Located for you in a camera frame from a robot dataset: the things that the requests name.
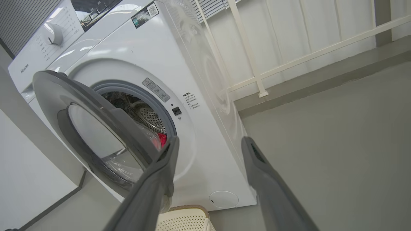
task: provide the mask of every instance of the beige plastic basket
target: beige plastic basket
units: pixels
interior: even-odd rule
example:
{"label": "beige plastic basket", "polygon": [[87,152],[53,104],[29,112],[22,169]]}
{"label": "beige plastic basket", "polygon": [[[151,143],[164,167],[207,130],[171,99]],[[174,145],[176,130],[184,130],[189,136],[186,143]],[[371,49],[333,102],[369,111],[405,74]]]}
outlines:
{"label": "beige plastic basket", "polygon": [[178,206],[158,216],[156,231],[215,231],[202,206]]}

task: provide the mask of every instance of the white dial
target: white dial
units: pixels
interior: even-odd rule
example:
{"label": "white dial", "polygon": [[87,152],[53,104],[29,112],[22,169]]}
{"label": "white dial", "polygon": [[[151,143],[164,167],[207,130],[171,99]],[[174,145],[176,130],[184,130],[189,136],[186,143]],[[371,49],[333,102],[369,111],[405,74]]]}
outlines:
{"label": "white dial", "polygon": [[61,27],[52,23],[45,23],[42,26],[43,39],[49,45],[59,46],[63,42]]}

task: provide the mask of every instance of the washing machine door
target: washing machine door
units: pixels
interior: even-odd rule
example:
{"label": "washing machine door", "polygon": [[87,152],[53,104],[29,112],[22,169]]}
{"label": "washing machine door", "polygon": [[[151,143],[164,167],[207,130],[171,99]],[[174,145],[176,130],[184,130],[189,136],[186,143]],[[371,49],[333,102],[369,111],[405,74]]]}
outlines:
{"label": "washing machine door", "polygon": [[159,152],[122,109],[63,73],[37,72],[38,103],[63,142],[105,183],[129,191]]}

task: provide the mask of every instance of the white front-loading washing machine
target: white front-loading washing machine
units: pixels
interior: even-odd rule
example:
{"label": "white front-loading washing machine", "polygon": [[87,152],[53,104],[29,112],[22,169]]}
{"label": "white front-loading washing machine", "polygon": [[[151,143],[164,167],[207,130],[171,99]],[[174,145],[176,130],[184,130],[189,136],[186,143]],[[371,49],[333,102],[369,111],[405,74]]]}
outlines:
{"label": "white front-loading washing machine", "polygon": [[256,204],[245,130],[191,5],[84,2],[62,1],[9,66],[36,114],[120,201],[150,164],[141,149],[177,135],[173,206]]}

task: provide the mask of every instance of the hisense logo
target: hisense logo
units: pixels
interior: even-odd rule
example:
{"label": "hisense logo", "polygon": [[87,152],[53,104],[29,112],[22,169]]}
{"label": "hisense logo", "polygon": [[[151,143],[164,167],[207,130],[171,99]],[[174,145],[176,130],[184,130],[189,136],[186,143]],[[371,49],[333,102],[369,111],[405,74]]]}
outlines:
{"label": "hisense logo", "polygon": [[24,68],[23,69],[21,69],[21,73],[23,74],[23,72],[27,69],[27,67],[28,67],[28,64],[26,64],[26,66],[24,66]]}

